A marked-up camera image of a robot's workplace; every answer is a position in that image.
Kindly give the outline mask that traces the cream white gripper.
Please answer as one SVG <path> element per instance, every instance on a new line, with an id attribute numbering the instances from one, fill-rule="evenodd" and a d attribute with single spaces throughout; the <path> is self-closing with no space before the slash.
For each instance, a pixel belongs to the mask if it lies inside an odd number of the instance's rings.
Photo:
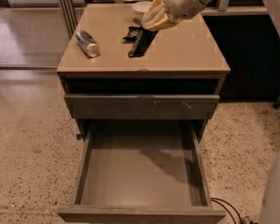
<path id="1" fill-rule="evenodd" d="M 168 29 L 194 18 L 204 8 L 200 0 L 153 0 L 144 14 L 143 27 L 149 31 Z"/>

